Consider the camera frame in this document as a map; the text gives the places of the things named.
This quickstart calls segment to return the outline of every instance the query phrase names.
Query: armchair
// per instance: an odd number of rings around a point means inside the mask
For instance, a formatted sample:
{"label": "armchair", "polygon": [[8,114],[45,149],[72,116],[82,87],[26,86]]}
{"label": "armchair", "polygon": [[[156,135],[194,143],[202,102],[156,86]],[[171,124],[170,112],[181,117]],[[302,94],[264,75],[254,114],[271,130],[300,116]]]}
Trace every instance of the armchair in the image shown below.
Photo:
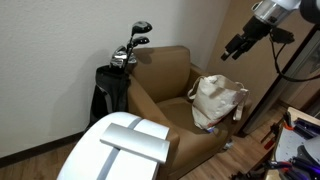
{"label": "armchair", "polygon": [[[170,128],[167,162],[157,179],[178,179],[218,153],[243,122],[233,121],[230,113],[211,134],[194,125],[187,91],[199,76],[209,74],[190,63],[187,48],[141,48],[134,53],[138,63],[130,76],[129,112]],[[247,101],[241,121],[250,104]]]}

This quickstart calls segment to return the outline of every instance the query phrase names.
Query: beige wall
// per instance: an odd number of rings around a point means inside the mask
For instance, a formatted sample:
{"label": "beige wall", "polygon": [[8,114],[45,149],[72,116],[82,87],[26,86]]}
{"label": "beige wall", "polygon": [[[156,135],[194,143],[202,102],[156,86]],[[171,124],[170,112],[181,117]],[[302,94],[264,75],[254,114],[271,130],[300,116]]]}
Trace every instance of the beige wall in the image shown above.
{"label": "beige wall", "polygon": [[[244,53],[236,61],[231,57],[227,61],[222,61],[220,56],[225,51],[225,45],[233,36],[237,33],[243,33],[242,27],[253,15],[251,6],[255,2],[258,1],[231,0],[207,68],[211,73],[223,74],[234,81],[242,82],[251,91],[250,98],[253,100],[251,112],[277,77],[269,38],[266,37],[257,42],[249,52]],[[298,11],[293,12],[279,26],[293,32],[295,36],[295,42],[286,46],[279,58],[281,67],[284,67],[289,61],[312,26],[302,19]]]}

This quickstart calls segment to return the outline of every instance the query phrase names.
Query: wooden floor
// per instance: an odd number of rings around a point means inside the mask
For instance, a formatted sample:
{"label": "wooden floor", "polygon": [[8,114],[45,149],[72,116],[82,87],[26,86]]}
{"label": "wooden floor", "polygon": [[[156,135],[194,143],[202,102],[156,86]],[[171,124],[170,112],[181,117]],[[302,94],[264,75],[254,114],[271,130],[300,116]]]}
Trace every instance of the wooden floor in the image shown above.
{"label": "wooden floor", "polygon": [[[231,149],[215,155],[183,176],[181,180],[223,180],[229,179],[238,171],[248,172],[267,153],[260,140],[267,134],[272,123],[282,117],[284,111],[280,106],[271,109],[266,115],[270,117],[270,121],[245,138],[232,137],[234,145]],[[75,143],[1,168],[0,180],[56,179],[74,146]]]}

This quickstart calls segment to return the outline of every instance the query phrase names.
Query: golf bag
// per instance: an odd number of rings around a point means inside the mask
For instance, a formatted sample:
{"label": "golf bag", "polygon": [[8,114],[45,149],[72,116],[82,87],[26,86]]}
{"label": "golf bag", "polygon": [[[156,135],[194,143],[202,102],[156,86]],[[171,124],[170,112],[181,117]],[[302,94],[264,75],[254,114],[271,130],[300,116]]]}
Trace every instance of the golf bag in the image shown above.
{"label": "golf bag", "polygon": [[112,112],[128,111],[129,85],[129,74],[121,69],[102,66],[96,70],[96,85],[87,129]]}

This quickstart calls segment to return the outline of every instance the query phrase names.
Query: cable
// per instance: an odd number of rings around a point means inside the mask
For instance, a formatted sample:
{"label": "cable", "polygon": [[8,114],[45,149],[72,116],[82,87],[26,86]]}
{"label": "cable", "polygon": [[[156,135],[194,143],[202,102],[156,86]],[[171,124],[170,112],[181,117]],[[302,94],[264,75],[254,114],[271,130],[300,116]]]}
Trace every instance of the cable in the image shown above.
{"label": "cable", "polygon": [[277,73],[280,75],[280,77],[282,77],[283,79],[285,79],[287,81],[290,81],[290,82],[306,82],[306,81],[311,81],[311,80],[315,80],[315,79],[319,79],[320,78],[320,74],[318,74],[318,75],[316,75],[314,77],[308,78],[308,79],[295,79],[295,78],[291,78],[291,77],[288,77],[285,74],[283,74],[281,72],[279,64],[278,64],[278,58],[279,58],[280,53],[282,52],[282,50],[284,49],[284,47],[287,44],[283,44],[281,46],[280,50],[278,51],[278,53],[276,54],[275,53],[275,48],[274,48],[274,42],[273,42],[272,38],[270,37],[269,40],[271,42],[272,55],[273,55],[273,58],[274,58],[274,66],[276,68]]}

